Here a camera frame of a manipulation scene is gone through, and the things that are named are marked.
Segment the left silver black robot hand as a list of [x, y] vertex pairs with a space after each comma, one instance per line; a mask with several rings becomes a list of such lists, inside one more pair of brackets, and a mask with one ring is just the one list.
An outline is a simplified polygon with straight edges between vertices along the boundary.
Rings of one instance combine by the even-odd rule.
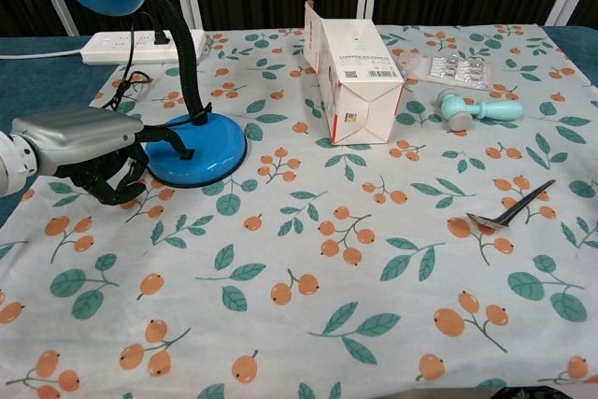
[[33, 176], [69, 178], [100, 203], [121, 205], [144, 191], [149, 166], [142, 145], [164, 141], [179, 159], [193, 156], [179, 135], [118, 111], [78, 107], [17, 118], [1, 134], [1, 195], [20, 191]]

